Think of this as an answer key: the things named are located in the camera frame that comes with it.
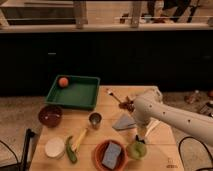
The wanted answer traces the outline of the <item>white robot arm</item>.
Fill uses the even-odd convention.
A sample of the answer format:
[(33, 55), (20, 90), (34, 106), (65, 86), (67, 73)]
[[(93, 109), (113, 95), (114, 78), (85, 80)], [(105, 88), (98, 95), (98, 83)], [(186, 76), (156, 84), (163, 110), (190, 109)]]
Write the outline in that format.
[(140, 129), (145, 130), (150, 120), (155, 118), (213, 146), (213, 119), (165, 105), (158, 89), (148, 89), (138, 94), (133, 105), (133, 118)]

